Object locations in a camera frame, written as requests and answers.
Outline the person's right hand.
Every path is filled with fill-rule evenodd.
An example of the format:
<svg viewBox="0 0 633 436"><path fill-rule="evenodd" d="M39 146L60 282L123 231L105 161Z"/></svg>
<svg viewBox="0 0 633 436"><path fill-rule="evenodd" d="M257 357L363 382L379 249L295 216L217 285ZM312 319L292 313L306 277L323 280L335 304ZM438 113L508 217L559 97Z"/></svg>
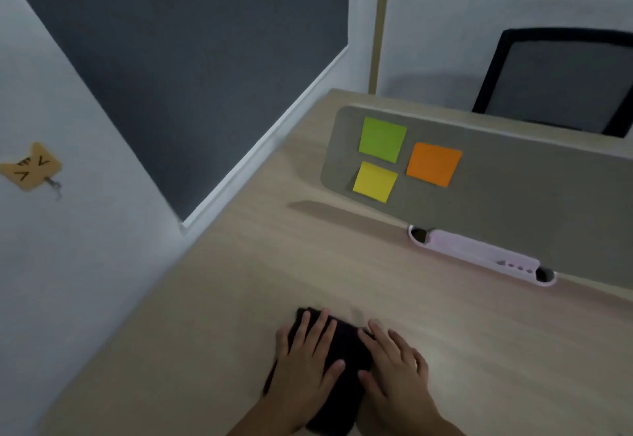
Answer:
<svg viewBox="0 0 633 436"><path fill-rule="evenodd" d="M439 414L429 391L429 381L424 381L416 372L416 361L413 355L413 350L416 348L412 347L397 331L393 329L385 329L385 331L400 348L402 362L376 364L373 360L370 372L387 398L384 404L373 404L378 415L389 427L387 423L396 415L413 418L414 414L424 416ZM368 349L368 339L371 336L368 323L367 329L359 329L358 336Z"/></svg>

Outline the person's left hand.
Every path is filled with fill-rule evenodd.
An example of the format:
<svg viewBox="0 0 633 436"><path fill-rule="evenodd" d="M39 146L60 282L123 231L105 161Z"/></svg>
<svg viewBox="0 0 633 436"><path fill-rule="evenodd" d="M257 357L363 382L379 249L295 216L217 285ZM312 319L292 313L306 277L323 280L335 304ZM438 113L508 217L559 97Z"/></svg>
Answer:
<svg viewBox="0 0 633 436"><path fill-rule="evenodd" d="M292 343L289 354L283 359L275 359L272 382L266 400L284 406L294 406L304 414L307 424L324 405L328 395L321 395L321 381L325 375L326 358L309 356L309 323L311 314L305 311ZM337 322L330 321L331 341Z"/></svg>

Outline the black cloth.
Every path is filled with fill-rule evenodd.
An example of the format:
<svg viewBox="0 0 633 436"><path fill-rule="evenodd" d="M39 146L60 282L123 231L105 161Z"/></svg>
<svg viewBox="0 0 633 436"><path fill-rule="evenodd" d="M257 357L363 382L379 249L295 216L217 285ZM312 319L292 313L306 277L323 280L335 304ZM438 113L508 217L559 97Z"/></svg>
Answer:
<svg viewBox="0 0 633 436"><path fill-rule="evenodd" d="M370 371L373 359L358 337L358 327L329 316L324 330L330 321L336 321L337 326L325 360L324 372L337 360L343 360L345 368L324 405L307 424L296 430L306 429L318 436L348 436L356 424L365 396L358 372Z"/></svg>

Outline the person's right forearm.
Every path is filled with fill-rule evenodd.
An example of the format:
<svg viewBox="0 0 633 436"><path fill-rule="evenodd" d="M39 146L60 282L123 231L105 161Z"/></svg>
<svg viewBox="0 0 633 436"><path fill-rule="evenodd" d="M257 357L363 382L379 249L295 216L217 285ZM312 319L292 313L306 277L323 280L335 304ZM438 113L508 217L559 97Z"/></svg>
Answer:
<svg viewBox="0 0 633 436"><path fill-rule="evenodd" d="M413 418L396 415L387 425L394 436L466 436L455 424L439 414L424 416L414 414Z"/></svg>

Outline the person's left forearm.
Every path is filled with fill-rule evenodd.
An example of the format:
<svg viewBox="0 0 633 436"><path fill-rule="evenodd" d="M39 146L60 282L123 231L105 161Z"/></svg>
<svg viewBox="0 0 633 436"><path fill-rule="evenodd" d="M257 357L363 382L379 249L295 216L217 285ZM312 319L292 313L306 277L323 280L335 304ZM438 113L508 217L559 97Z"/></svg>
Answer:
<svg viewBox="0 0 633 436"><path fill-rule="evenodd" d="M294 406L260 400L226 436L292 436L305 425L304 414Z"/></svg>

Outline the yellow sticky note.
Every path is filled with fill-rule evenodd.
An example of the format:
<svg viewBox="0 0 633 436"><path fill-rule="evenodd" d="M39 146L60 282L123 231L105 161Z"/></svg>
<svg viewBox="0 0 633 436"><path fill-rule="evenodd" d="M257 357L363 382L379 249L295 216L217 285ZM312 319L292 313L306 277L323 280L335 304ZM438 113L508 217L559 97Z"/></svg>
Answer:
<svg viewBox="0 0 633 436"><path fill-rule="evenodd" d="M381 203L387 203L398 173L363 161L356 176L352 191Z"/></svg>

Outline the orange sticky note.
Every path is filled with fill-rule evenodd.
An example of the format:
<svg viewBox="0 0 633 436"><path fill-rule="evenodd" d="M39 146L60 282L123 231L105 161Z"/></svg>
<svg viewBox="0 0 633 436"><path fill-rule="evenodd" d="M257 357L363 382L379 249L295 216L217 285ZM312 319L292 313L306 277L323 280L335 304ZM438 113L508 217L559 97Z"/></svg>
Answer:
<svg viewBox="0 0 633 436"><path fill-rule="evenodd" d="M416 143L407 165L406 175L447 188L462 151L427 143Z"/></svg>

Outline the grey desk divider panel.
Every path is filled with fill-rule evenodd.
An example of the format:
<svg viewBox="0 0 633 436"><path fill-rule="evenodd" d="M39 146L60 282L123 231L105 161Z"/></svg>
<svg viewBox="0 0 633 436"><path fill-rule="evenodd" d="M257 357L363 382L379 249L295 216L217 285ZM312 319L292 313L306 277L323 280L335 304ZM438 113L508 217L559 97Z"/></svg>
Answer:
<svg viewBox="0 0 633 436"><path fill-rule="evenodd" d="M555 272L633 290L633 143L482 114L343 105L321 183L426 230L538 259ZM358 151L363 120L405 126L396 163ZM447 188L406 175L416 143L462 151ZM352 191L363 161L398 173L387 203Z"/></svg>

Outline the green sticky note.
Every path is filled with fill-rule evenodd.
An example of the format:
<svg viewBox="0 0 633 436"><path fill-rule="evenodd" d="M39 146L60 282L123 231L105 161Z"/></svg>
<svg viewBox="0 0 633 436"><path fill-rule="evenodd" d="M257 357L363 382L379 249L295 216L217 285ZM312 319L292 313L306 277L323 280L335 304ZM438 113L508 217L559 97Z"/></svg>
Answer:
<svg viewBox="0 0 633 436"><path fill-rule="evenodd" d="M358 151L387 162L396 163L406 133L405 126L365 117Z"/></svg>

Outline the dark grey pinboard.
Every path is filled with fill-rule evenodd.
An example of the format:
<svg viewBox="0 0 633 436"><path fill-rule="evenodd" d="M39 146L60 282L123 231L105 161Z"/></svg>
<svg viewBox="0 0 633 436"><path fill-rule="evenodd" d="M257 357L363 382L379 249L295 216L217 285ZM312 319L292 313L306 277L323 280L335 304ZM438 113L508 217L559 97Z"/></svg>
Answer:
<svg viewBox="0 0 633 436"><path fill-rule="evenodd" d="M183 221L347 47L349 0L27 0Z"/></svg>

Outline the black mesh office chair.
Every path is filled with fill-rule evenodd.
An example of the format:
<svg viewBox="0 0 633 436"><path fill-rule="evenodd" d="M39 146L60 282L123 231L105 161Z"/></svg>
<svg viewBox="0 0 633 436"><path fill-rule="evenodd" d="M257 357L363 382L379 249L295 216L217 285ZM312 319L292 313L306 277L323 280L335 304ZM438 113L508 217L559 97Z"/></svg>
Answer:
<svg viewBox="0 0 633 436"><path fill-rule="evenodd" d="M507 29L472 112L625 138L633 128L633 32Z"/></svg>

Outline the white pinboard frame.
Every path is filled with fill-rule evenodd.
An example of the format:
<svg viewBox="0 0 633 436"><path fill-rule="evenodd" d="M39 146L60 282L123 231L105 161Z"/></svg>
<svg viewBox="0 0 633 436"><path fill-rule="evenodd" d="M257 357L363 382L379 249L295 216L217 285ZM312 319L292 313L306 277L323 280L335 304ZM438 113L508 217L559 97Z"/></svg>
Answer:
<svg viewBox="0 0 633 436"><path fill-rule="evenodd" d="M209 225L217 218L261 165L280 147L312 106L334 87L334 80L344 70L348 52L349 47L346 46L193 212L180 222L180 232L183 235L192 232L196 226Z"/></svg>

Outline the orange cat-shaped wall hook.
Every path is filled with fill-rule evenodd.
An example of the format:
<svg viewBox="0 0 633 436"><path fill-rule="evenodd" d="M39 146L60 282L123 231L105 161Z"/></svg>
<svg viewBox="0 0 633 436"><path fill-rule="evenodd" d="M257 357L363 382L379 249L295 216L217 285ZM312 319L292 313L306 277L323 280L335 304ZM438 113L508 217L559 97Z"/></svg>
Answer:
<svg viewBox="0 0 633 436"><path fill-rule="evenodd" d="M14 163L0 163L0 175L29 192L42 184L50 186L61 200L61 184L54 177L61 172L61 162L39 142L32 143L26 158Z"/></svg>

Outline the beige wooden wall strip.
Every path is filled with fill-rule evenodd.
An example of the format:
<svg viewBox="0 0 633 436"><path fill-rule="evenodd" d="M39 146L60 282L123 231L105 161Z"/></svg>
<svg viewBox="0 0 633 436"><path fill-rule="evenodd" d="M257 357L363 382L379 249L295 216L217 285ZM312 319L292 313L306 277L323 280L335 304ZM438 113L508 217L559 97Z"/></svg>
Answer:
<svg viewBox="0 0 633 436"><path fill-rule="evenodd" d="M376 17L372 39L370 71L368 80L368 94L370 95L376 95L377 92L378 73L380 69L380 61L382 55L387 4L388 0L377 0L376 3Z"/></svg>

